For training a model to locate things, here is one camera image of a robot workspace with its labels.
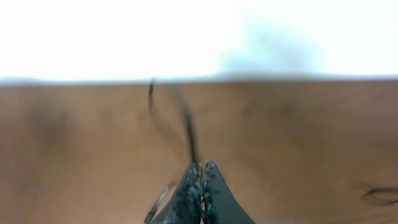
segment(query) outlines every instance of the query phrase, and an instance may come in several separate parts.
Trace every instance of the wire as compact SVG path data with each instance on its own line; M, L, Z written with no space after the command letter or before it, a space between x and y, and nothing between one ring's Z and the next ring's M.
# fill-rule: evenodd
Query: wire
M157 208L159 207L160 203L166 197L166 195L170 192L170 190L177 185L177 181L173 181L169 183L165 189L163 190L160 197L156 200L154 206L152 206L151 210L148 212L147 216L144 219L144 224L149 224L150 221L155 217Z
M149 91L148 91L148 109L149 112L152 116L153 114L153 107L154 107L154 83L155 79L153 78L150 81L149 84ZM198 162L198 157L197 157L197 143L195 139L195 132L194 132L194 127L193 127L193 121L192 121L192 114L188 108L188 104L183 98L182 94L176 89L173 89L174 98L175 98L175 103L179 107L179 112L181 116L183 117L184 125L185 125L185 130L187 133L187 140L188 140L188 149L190 151L190 162L194 162L197 167L197 172L199 173L199 162Z

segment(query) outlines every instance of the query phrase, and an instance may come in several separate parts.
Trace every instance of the white wall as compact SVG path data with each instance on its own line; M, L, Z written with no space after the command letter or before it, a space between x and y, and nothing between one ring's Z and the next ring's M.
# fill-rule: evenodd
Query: white wall
M4 0L0 78L393 77L397 9L383 0Z

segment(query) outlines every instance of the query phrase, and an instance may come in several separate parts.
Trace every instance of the black cable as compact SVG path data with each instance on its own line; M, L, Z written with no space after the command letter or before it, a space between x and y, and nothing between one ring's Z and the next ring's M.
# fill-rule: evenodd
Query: black cable
M153 110L153 99L154 99L154 83L155 79L152 79L149 83L149 91L148 91L148 109L150 114L152 114ZM192 114L188 108L188 104L183 98L182 94L174 89L173 91L174 98L176 99L176 104L180 109L180 114L183 117L185 130L187 132L187 140L188 140L188 149L190 151L190 162L194 162L197 166L197 172L199 173L199 162L197 157L197 144L195 139L195 132L192 121Z

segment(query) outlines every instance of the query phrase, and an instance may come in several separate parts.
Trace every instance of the blurry object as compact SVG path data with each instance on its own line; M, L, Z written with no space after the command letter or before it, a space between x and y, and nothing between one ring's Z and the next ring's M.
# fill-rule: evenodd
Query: blurry object
M398 205L398 188L376 188L363 195L363 200L373 205Z
M267 76L278 73L279 78L285 78L298 71L316 70L314 44L291 29L254 21L247 22L243 34L244 47L228 52L221 61L227 74L250 73L260 78L267 72Z
M153 91L154 80L149 86L150 112L153 109ZM185 122L190 163L167 205L152 222L159 203L168 191L166 187L146 216L144 224L200 224L201 221L204 224L254 223L234 199L216 164L206 161L203 168L198 162L192 116L182 95L177 91L174 93Z

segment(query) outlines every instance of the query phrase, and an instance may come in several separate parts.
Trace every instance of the brown wooden table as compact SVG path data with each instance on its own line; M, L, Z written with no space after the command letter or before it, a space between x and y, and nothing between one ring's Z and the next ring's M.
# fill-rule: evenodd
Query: brown wooden table
M398 82L180 85L201 161L256 223L398 223ZM188 164L167 86L0 87L0 223L142 223Z

